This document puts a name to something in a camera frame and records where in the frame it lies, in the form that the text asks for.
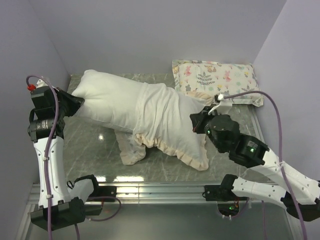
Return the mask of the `grey pillowcase with cream ruffle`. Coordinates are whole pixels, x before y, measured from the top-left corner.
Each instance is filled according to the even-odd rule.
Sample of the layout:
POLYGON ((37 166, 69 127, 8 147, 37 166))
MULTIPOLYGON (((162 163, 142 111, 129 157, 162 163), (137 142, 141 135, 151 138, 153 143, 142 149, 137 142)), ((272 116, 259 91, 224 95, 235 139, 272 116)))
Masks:
POLYGON ((122 163, 134 165, 146 156, 147 148, 156 147, 197 171, 207 170, 206 136, 193 132, 190 115, 210 106, 213 97, 176 91, 163 83, 144 83, 141 90, 132 132, 115 131, 122 163))

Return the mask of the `white pillow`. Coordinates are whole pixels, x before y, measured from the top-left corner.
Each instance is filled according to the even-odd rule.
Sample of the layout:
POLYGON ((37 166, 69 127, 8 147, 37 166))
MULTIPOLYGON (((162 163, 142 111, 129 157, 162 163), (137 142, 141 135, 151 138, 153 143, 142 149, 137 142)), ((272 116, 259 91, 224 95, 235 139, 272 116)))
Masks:
POLYGON ((86 70, 72 92, 84 103, 74 114, 87 122, 131 133, 136 124, 136 106, 146 86, 125 77, 86 70))

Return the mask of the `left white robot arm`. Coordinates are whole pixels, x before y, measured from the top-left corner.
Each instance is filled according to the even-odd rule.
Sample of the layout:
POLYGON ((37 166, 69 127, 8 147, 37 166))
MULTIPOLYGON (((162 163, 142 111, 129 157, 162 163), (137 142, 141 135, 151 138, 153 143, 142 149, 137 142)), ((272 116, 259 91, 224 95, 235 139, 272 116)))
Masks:
POLYGON ((38 210, 31 212, 31 222, 46 231, 82 223, 85 202, 96 201, 101 189, 94 175, 75 180, 68 188, 63 164, 65 117, 73 116, 85 100, 61 89, 31 86, 34 108, 29 115, 28 134, 36 151, 40 195, 38 210))

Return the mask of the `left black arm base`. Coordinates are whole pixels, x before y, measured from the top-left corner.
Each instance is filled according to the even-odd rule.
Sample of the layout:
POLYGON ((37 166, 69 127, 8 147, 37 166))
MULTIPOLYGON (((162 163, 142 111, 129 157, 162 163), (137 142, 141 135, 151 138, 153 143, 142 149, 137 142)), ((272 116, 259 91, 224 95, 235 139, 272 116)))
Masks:
POLYGON ((104 203, 116 202, 117 187, 114 185, 102 185, 98 187, 97 193, 88 197, 84 204, 85 215, 99 216, 103 210, 104 203))

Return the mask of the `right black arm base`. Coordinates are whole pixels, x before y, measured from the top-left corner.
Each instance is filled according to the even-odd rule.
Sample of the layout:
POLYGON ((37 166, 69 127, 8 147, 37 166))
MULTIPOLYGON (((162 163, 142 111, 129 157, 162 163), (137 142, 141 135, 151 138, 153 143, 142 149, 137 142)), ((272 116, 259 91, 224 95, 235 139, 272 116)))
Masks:
POLYGON ((218 214, 224 219, 230 221, 239 217, 246 209, 249 203, 248 197, 239 197, 232 190, 232 185, 213 185, 207 184, 204 186, 202 197, 206 202, 217 202, 218 214))

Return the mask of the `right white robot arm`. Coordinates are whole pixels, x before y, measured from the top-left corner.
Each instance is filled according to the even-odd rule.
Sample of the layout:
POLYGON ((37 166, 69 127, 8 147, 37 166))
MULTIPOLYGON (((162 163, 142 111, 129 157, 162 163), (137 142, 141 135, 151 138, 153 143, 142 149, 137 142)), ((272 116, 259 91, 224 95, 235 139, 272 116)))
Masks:
POLYGON ((306 177, 279 157, 258 138, 240 132, 228 114, 211 115, 206 106, 190 115, 193 132, 206 134, 219 153, 227 153, 234 163, 260 173, 273 184, 265 184, 226 174, 213 193, 218 201, 253 198, 277 205, 292 217, 311 222, 320 217, 320 183, 306 177))

